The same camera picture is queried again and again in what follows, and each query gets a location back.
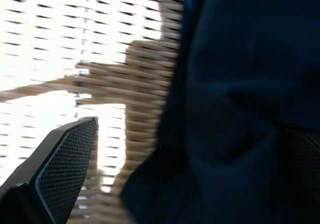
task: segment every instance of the dark blue fabric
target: dark blue fabric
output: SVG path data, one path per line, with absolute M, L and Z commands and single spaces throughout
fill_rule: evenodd
M 320 128 L 320 0 L 185 0 L 157 149 L 121 193 L 139 224 L 303 223 L 274 121 Z

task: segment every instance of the beige surface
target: beige surface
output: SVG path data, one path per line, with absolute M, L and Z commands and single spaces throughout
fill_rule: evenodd
M 0 0 L 0 185 L 51 129 L 98 116 L 68 223 L 131 223 L 117 195 L 154 148 L 182 2 Z

